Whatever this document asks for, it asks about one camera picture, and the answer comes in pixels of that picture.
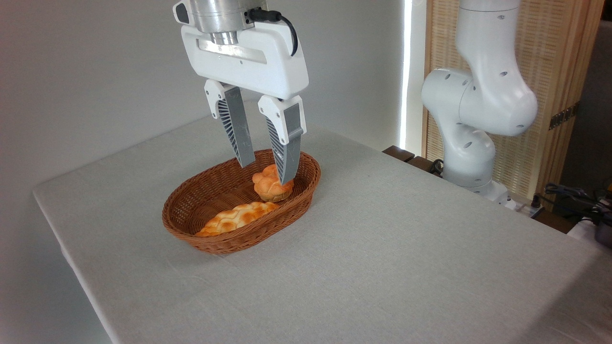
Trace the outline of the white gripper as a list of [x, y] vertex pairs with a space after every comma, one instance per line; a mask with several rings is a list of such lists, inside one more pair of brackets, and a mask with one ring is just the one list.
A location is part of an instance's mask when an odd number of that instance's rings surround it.
[[208, 105], [213, 118], [221, 120], [240, 166], [255, 161], [242, 87], [264, 94], [258, 107], [267, 120], [278, 178], [282, 185], [292, 181], [299, 167], [300, 137], [306, 133], [303, 102], [296, 95], [308, 87], [309, 78], [302, 48], [291, 56], [288, 26], [256, 22], [237, 33], [236, 45], [212, 43], [210, 35], [188, 25], [182, 26], [181, 35], [193, 70], [212, 79], [205, 84]]

